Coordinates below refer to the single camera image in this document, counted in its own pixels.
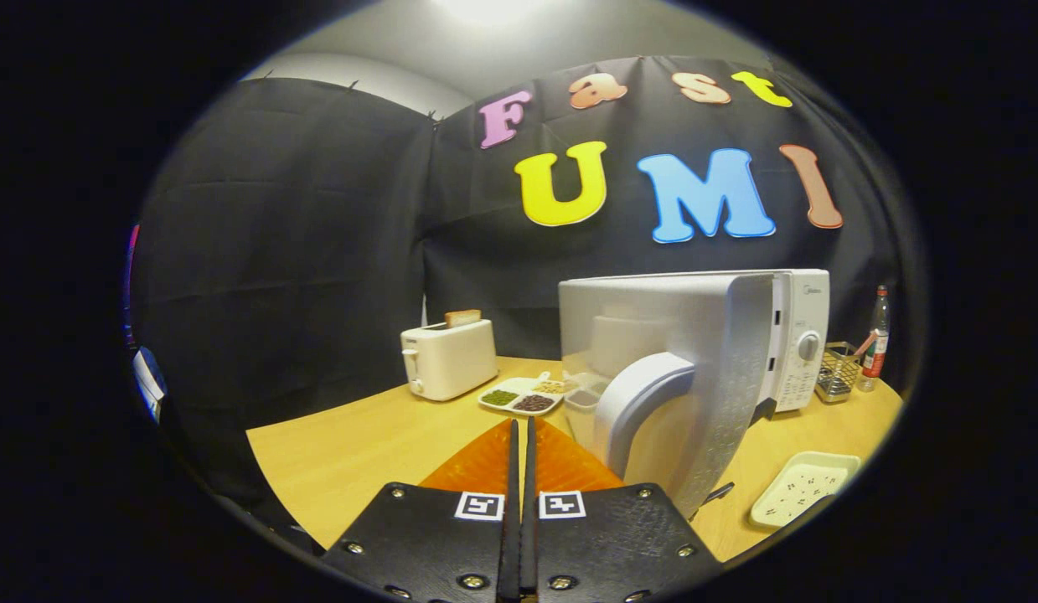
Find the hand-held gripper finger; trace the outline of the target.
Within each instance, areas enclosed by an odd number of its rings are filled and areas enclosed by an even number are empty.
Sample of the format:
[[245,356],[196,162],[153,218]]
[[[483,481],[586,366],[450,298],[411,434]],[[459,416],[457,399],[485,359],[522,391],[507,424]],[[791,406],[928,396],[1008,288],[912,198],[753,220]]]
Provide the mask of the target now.
[[657,484],[623,484],[549,421],[527,428],[519,586],[538,602],[664,602],[723,573]]
[[518,600],[518,438],[517,420],[476,438],[502,486],[386,483],[321,561],[389,602]]

